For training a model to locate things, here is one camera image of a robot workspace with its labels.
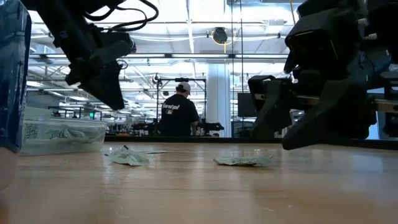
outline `desk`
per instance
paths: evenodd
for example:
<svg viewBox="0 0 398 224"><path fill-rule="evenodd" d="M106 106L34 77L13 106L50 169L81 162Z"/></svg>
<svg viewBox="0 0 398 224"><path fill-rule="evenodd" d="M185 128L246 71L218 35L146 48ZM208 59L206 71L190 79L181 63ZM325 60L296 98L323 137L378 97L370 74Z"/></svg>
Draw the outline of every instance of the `desk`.
<svg viewBox="0 0 398 224"><path fill-rule="evenodd" d="M107 144L102 152L120 146ZM398 153L336 146L130 143L151 166L102 153L21 157L0 193L0 223L375 224L398 220ZM212 158L271 152L269 167Z"/></svg>

